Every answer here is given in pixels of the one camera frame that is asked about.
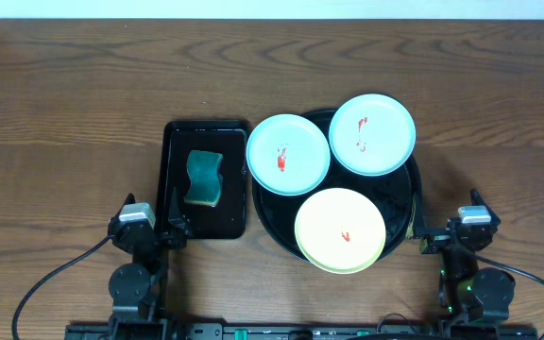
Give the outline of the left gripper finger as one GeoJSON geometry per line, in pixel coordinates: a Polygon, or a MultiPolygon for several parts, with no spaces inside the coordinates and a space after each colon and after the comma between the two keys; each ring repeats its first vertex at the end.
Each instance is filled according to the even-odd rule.
{"type": "Polygon", "coordinates": [[[135,196],[133,193],[129,193],[124,200],[121,209],[118,211],[118,217],[122,218],[124,215],[128,215],[134,212],[133,205],[135,204],[135,196]]]}
{"type": "Polygon", "coordinates": [[[179,203],[178,190],[173,188],[168,211],[168,245],[171,248],[186,248],[187,241],[193,236],[192,226],[182,213],[179,203]]]}

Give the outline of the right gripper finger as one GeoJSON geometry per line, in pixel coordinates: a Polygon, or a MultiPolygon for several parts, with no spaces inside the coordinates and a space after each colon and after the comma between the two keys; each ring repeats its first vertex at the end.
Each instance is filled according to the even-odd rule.
{"type": "Polygon", "coordinates": [[[424,212],[422,211],[421,197],[418,193],[414,193],[413,195],[410,230],[412,237],[424,237],[427,231],[424,212]]]}
{"type": "Polygon", "coordinates": [[[473,216],[475,218],[494,218],[495,214],[486,204],[477,189],[470,190],[470,198],[473,206],[473,216]]]}

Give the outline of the green scouring sponge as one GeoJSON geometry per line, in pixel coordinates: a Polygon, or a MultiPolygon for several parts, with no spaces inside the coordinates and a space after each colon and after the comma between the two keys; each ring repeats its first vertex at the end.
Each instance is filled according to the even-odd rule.
{"type": "Polygon", "coordinates": [[[186,204],[215,207],[222,195],[219,168],[223,155],[211,151],[192,150],[186,171],[190,186],[183,200],[186,204]]]}

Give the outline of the yellow plate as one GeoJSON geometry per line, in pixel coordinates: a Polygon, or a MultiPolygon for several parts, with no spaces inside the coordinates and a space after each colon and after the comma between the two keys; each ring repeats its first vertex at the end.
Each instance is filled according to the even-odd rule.
{"type": "Polygon", "coordinates": [[[386,240],[383,216],[366,196],[330,188],[308,197],[297,211],[298,248],[316,267],[333,274],[363,271],[381,258],[386,240]]]}

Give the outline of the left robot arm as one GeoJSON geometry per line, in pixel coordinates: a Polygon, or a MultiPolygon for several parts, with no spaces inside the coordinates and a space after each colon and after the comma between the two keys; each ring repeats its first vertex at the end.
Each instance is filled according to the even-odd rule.
{"type": "Polygon", "coordinates": [[[147,203],[128,194],[110,219],[108,235],[117,248],[132,256],[109,280],[112,314],[104,339],[186,340],[188,327],[167,313],[168,252],[187,246],[189,223],[176,192],[170,198],[168,220],[156,224],[147,203]]]}

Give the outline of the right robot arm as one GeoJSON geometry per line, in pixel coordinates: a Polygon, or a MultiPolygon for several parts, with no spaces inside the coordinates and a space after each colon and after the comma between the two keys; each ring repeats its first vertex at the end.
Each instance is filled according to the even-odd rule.
{"type": "Polygon", "coordinates": [[[419,252],[440,260],[438,299],[450,316],[438,320],[437,332],[445,337],[499,336],[498,326],[509,318],[515,279],[497,268],[483,268],[475,256],[489,246],[501,223],[477,190],[471,204],[458,209],[443,229],[426,227],[421,199],[413,198],[411,237],[420,241],[419,252]]]}

